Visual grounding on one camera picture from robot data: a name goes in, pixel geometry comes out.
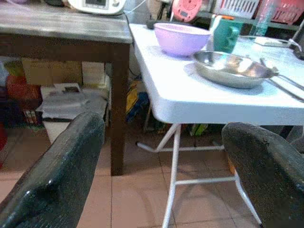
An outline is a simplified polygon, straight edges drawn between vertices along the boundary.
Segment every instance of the white folding table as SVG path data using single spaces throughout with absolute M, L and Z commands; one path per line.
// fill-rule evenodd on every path
M 224 149 L 223 146 L 180 147 L 181 124 L 247 122 L 257 125 L 304 125 L 304 103 L 268 81 L 249 90 L 234 89 L 208 81 L 196 73 L 190 57 L 166 55 L 153 30 L 137 24 L 130 24 L 130 28 L 153 115 L 159 121 L 173 124 L 156 149 L 138 144 L 150 152 L 173 150 L 170 191 L 162 228 L 168 227 L 176 185 L 219 181 L 236 181 L 242 198 L 259 221 L 240 186 L 237 174 L 226 178 L 176 180 L 179 151 Z M 304 85 L 304 62 L 297 59 L 290 49 L 262 47 L 239 39 L 234 54 L 250 55 L 255 61 L 264 57 L 279 69 L 280 74 Z M 304 98 L 303 91 L 280 78 L 274 80 Z M 173 134 L 173 148 L 163 148 Z

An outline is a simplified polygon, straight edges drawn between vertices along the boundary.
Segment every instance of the stainless steel plate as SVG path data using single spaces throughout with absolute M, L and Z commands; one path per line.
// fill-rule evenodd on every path
M 193 58 L 201 76 L 225 86 L 250 89 L 274 76 L 271 69 L 250 58 L 224 52 L 198 51 Z

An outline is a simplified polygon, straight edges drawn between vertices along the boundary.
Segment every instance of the tiled floor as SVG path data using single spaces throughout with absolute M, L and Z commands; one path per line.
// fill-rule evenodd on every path
M 14 130 L 12 143 L 0 170 L 0 201 L 18 178 L 48 147 L 45 130 Z M 190 138 L 184 146 L 209 145 L 218 135 Z M 167 203 L 171 153 L 145 152 L 135 146 L 142 141 L 155 146 L 161 136 L 142 134 L 136 124 L 128 127 L 124 156 L 125 175 L 110 176 L 110 140 L 103 146 L 91 191 L 78 228 L 160 228 Z M 181 152 L 179 179 L 229 175 L 225 154 Z M 178 186 L 171 228 L 257 228 L 258 225 L 234 183 Z

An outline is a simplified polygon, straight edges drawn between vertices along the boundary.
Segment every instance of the metal utensil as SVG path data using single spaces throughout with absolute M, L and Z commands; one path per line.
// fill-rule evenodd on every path
M 262 64 L 262 65 L 264 65 L 264 66 L 267 67 L 265 58 L 260 58 L 260 61 L 261 61 L 261 64 Z M 292 85 L 296 86 L 297 88 L 302 89 L 302 90 L 304 91 L 304 86 L 302 86 L 302 85 L 296 83 L 294 80 L 292 80 L 292 79 L 290 79 L 290 78 L 288 78 L 288 77 L 286 77 L 286 76 L 284 76 L 284 75 L 281 75 L 281 74 L 279 73 L 278 68 L 276 68 L 276 67 L 274 66 L 274 67 L 272 67 L 271 69 L 272 69 L 272 71 L 274 72 L 275 76 L 280 77 L 280 78 L 283 79 L 284 81 L 289 82 L 290 84 L 292 84 Z
M 250 58 L 224 52 L 198 51 L 193 58 L 201 76 L 234 88 L 250 89 L 274 75 L 271 69 Z
M 260 61 L 261 61 L 261 64 L 262 64 L 262 65 L 266 66 L 266 65 L 265 65 L 265 59 L 264 59 L 264 58 L 260 58 Z M 282 78 L 283 78 L 283 79 L 286 79 L 286 78 L 287 78 L 287 80 L 285 80 L 285 81 L 291 82 L 293 85 L 295 84 L 295 86 L 298 87 L 298 88 L 303 87 L 303 86 L 301 86 L 300 84 L 297 84 L 295 81 L 289 79 L 288 77 L 283 76 Z M 281 89 L 282 91 L 284 91 L 285 93 L 289 94 L 289 95 L 290 95 L 291 97 L 293 97 L 294 99 L 298 100 L 299 102 L 304 102 L 304 99 L 303 99 L 302 97 L 298 96 L 297 94 L 294 94 L 293 92 L 291 92 L 291 91 L 288 90 L 288 89 L 285 89 L 283 86 L 281 86 L 280 84 L 278 84 L 278 83 L 277 83 L 276 81 L 274 81 L 273 79 L 270 78 L 268 81 L 269 81 L 270 83 L 272 83 L 274 86 L 276 86 L 277 88 L 279 88 L 279 89 Z

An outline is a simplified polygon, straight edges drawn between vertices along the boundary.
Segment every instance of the cardboard box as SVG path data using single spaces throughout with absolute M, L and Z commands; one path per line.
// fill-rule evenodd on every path
M 52 86 L 57 83 L 83 84 L 81 62 L 22 58 L 22 64 L 28 84 L 42 86 Z

